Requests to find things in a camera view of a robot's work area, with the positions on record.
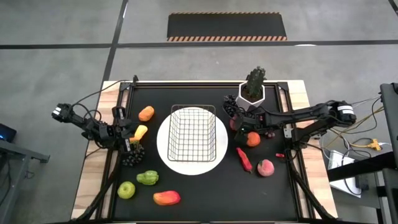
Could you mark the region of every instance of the metal frame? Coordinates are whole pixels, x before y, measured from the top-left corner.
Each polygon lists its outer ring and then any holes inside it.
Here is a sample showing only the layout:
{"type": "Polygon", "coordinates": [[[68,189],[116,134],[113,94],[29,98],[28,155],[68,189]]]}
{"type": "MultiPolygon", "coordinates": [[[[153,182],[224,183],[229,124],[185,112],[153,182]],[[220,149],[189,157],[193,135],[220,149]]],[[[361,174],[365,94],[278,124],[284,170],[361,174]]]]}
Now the metal frame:
{"type": "Polygon", "coordinates": [[[0,170],[4,168],[10,159],[22,161],[22,164],[18,165],[17,171],[13,172],[14,177],[11,179],[11,188],[6,195],[3,204],[0,205],[0,224],[5,224],[9,223],[12,209],[14,208],[19,194],[19,186],[25,178],[30,160],[37,159],[41,163],[48,163],[50,156],[19,147],[6,141],[0,141],[0,152],[3,152],[3,155],[0,158],[0,170]]]}
{"type": "MultiPolygon", "coordinates": [[[[134,95],[134,90],[135,88],[175,88],[175,87],[182,87],[186,88],[188,86],[206,86],[206,87],[217,87],[219,86],[220,88],[226,88],[226,87],[232,87],[234,84],[238,85],[242,81],[166,81],[166,82],[161,82],[161,81],[149,81],[149,82],[140,82],[136,76],[133,78],[133,82],[125,82],[120,84],[119,88],[119,95],[118,95],[118,100],[117,100],[117,105],[116,106],[121,106],[122,99],[124,97],[124,94],[126,94],[125,90],[128,90],[128,95],[127,95],[127,102],[126,102],[126,111],[127,111],[127,117],[130,117],[131,115],[131,107],[132,107],[132,96],[134,95]]],[[[280,85],[283,85],[283,82],[268,82],[265,81],[264,84],[266,86],[269,86],[275,90],[275,93],[277,95],[277,103],[279,105],[279,110],[283,112],[283,107],[282,107],[282,102],[281,102],[281,96],[280,96],[280,91],[279,87],[280,85]]],[[[285,88],[281,88],[286,97],[286,103],[288,105],[288,109],[292,110],[292,105],[291,105],[291,100],[290,100],[290,93],[289,90],[285,88]]],[[[112,159],[112,155],[109,157],[107,156],[106,158],[106,164],[110,163],[110,160],[112,159]]],[[[305,173],[305,166],[303,164],[303,158],[302,154],[301,156],[298,156],[298,164],[299,164],[299,169],[300,169],[300,175],[303,177],[304,181],[306,184],[308,184],[308,179],[307,175],[305,173]]],[[[114,219],[114,209],[115,209],[115,199],[116,199],[116,187],[118,183],[118,177],[116,177],[116,180],[112,186],[112,191],[111,191],[111,196],[110,196],[110,201],[109,201],[109,210],[108,210],[108,215],[107,219],[108,220],[115,220],[114,219]]],[[[296,214],[297,218],[303,218],[303,213],[302,213],[302,208],[301,208],[301,203],[300,203],[300,196],[299,196],[299,190],[297,187],[297,184],[290,178],[290,183],[292,187],[292,195],[293,195],[293,200],[295,203],[295,208],[296,208],[296,214]]],[[[313,207],[309,204],[309,201],[307,202],[308,206],[308,212],[310,214],[310,218],[312,218],[311,214],[314,214],[313,207]]],[[[98,216],[102,216],[102,211],[97,210],[97,213],[99,214],[98,216]]]]}

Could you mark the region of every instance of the gray concrete floor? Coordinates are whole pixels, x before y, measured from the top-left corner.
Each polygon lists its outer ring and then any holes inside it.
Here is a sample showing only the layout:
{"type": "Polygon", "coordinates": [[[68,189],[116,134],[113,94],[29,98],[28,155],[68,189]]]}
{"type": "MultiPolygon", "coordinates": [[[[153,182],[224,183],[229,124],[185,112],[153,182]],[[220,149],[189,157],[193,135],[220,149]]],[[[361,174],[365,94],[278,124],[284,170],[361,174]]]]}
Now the gray concrete floor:
{"type": "MultiPolygon", "coordinates": [[[[0,45],[110,43],[120,6],[121,0],[3,0],[0,45]]],[[[289,40],[398,39],[398,17],[387,0],[131,0],[120,42],[164,42],[167,15],[177,11],[279,11],[289,40]]],[[[352,102],[377,95],[381,83],[398,82],[397,52],[398,45],[118,49],[110,80],[133,75],[141,80],[237,80],[261,65],[270,80],[304,80],[312,105],[330,99],[352,102]]],[[[57,103],[98,90],[108,53],[0,50],[0,123],[18,130],[16,144],[51,154],[50,163],[31,164],[36,175],[25,180],[12,223],[69,219],[87,141],[79,129],[50,114],[57,103]]],[[[97,99],[85,105],[94,108],[97,99]]],[[[357,115],[369,114],[370,105],[356,108],[357,115]]],[[[348,139],[389,142],[384,115],[377,120],[375,130],[348,139]]],[[[362,128],[372,126],[368,121],[362,128]]],[[[331,148],[343,147],[339,142],[331,148]]],[[[341,218],[376,222],[374,209],[335,201],[341,218]]]]}

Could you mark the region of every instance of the wooden table frame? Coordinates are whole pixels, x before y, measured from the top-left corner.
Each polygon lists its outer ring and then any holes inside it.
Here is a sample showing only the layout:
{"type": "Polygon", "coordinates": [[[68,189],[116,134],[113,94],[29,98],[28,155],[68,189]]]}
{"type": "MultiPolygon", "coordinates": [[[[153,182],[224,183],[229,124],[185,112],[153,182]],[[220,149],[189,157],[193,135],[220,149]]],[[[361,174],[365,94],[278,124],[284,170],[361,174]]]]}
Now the wooden table frame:
{"type": "MultiPolygon", "coordinates": [[[[159,83],[160,81],[147,81],[147,82],[138,81],[138,82],[159,83]]],[[[165,81],[164,83],[175,83],[175,82],[192,82],[192,81],[165,81]]],[[[195,81],[195,83],[198,82],[241,83],[242,81],[195,81]]],[[[281,80],[281,81],[273,80],[265,82],[287,82],[289,86],[290,100],[293,110],[310,106],[303,80],[281,80]]],[[[114,83],[113,81],[106,81],[103,83],[103,88],[106,88],[112,85],[113,83],[114,83]]],[[[102,91],[99,97],[97,110],[101,112],[102,120],[107,123],[113,122],[111,108],[116,106],[117,98],[119,95],[119,86],[120,84],[117,83],[112,87],[108,88],[107,90],[102,91]]],[[[122,105],[126,105],[126,98],[127,94],[124,94],[124,98],[122,99],[122,105]]],[[[283,92],[281,92],[281,100],[284,111],[287,111],[286,97],[284,96],[283,92]]],[[[309,124],[311,124],[312,122],[313,121],[306,121],[306,122],[297,123],[296,125],[298,128],[304,128],[309,124]]],[[[316,140],[310,140],[309,143],[319,146],[319,142],[316,140]]],[[[97,148],[98,147],[93,142],[90,141],[88,143],[86,154],[89,154],[90,152],[96,150],[97,148]]],[[[95,198],[96,194],[100,191],[101,181],[104,173],[106,155],[107,155],[106,149],[100,150],[92,154],[84,161],[71,218],[79,217],[85,211],[87,206],[92,202],[92,200],[95,198]]],[[[328,213],[330,213],[334,217],[337,217],[336,207],[331,193],[325,164],[323,162],[322,152],[319,151],[318,149],[307,147],[306,149],[302,150],[302,155],[311,191],[316,196],[318,201],[328,211],[328,213]]],[[[113,160],[111,161],[111,169],[113,169],[114,167],[116,156],[114,155],[112,158],[113,160]]],[[[298,169],[297,160],[295,160],[295,165],[296,168],[298,169]]],[[[298,190],[300,195],[300,203],[303,211],[303,217],[309,217],[307,210],[307,200],[299,186],[298,190]]],[[[111,187],[109,188],[104,198],[104,206],[102,211],[103,218],[106,218],[108,214],[110,194],[111,194],[111,187]]]]}

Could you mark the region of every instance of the black floor mat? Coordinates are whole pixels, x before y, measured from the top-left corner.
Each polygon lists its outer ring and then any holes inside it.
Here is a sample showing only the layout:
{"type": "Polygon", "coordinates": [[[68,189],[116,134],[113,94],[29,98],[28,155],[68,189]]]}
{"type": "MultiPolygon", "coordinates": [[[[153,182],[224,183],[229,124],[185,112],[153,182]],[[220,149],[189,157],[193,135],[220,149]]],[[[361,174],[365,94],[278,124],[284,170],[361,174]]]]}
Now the black floor mat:
{"type": "Polygon", "coordinates": [[[169,15],[167,41],[287,40],[278,12],[176,12],[169,15]]]}

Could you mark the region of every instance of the green cactus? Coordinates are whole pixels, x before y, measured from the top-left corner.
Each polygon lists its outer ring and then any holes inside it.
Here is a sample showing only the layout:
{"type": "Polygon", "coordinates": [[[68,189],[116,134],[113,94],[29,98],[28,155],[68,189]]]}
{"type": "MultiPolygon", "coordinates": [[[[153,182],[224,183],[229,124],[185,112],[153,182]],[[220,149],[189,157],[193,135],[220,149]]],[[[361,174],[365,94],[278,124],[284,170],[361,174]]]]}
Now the green cactus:
{"type": "Polygon", "coordinates": [[[266,71],[258,66],[255,68],[249,75],[248,84],[246,85],[246,91],[250,98],[257,99],[262,95],[262,83],[264,81],[264,77],[266,75],[266,71]]]}

